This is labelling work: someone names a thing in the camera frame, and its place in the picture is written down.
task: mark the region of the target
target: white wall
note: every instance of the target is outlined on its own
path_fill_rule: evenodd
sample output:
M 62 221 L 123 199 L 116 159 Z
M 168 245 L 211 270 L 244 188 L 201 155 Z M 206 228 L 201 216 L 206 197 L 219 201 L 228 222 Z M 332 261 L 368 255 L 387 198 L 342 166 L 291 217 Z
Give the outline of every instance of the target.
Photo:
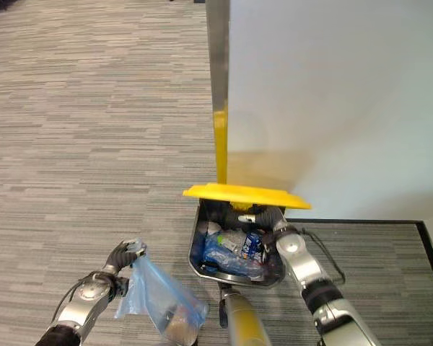
M 433 0 L 232 0 L 228 182 L 433 218 Z

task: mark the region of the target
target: plastic bag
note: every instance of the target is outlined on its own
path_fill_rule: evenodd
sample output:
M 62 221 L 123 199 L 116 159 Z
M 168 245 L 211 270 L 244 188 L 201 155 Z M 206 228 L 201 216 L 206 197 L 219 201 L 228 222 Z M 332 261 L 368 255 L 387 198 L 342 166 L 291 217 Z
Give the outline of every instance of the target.
M 207 304 L 144 255 L 133 263 L 128 292 L 121 299 L 115 318 L 125 314 L 148 314 L 164 337 L 179 345 L 191 346 L 208 311 Z
M 260 263 L 239 257 L 226 247 L 220 246 L 216 234 L 206 238 L 203 260 L 217 263 L 220 269 L 231 274 L 248 276 L 251 280 L 263 279 L 263 266 Z

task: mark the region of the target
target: baseboard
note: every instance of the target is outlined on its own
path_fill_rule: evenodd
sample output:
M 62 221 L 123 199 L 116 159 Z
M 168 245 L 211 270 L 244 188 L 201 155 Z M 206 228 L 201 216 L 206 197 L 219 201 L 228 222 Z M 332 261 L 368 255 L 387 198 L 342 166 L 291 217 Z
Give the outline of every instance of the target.
M 421 238 L 422 244 L 424 245 L 425 252 L 428 256 L 430 266 L 433 272 L 433 245 L 430 239 L 427 227 L 423 221 L 417 220 L 341 220 L 341 219 L 322 219 L 322 218 L 288 218 L 288 222 L 298 222 L 298 223 L 361 223 L 361 224 L 407 224 L 411 223 L 417 227 L 419 231 L 419 236 Z

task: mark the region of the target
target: bin flap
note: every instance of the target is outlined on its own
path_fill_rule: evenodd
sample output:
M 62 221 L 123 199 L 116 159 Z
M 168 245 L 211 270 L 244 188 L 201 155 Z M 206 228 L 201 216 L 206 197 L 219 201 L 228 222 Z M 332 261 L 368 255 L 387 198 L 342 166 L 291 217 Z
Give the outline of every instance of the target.
M 207 185 L 194 185 L 189 190 L 183 191 L 183 196 L 207 200 L 225 200 L 233 203 L 277 205 L 291 209 L 311 209 L 311 205 L 301 197 L 290 195 L 283 190 L 260 187 L 209 183 Z

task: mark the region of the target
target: silver robotic arm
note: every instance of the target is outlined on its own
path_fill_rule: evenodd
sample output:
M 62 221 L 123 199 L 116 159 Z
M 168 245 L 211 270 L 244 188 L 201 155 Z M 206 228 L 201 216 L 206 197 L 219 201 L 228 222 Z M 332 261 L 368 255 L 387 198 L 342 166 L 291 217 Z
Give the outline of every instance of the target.
M 36 346 L 79 346 L 85 341 L 98 316 L 116 296 L 125 296 L 128 279 L 118 277 L 122 268 L 144 254 L 145 248 L 131 251 L 134 241 L 122 241 L 109 255 L 105 266 L 81 279 L 69 294 L 69 303 L 56 319 L 56 309 L 51 325 Z
M 273 229 L 272 244 L 310 310 L 322 344 L 326 346 L 380 346 L 359 313 L 346 300 L 320 263 L 308 252 L 299 232 L 277 207 L 258 215 L 239 216 L 242 222 Z

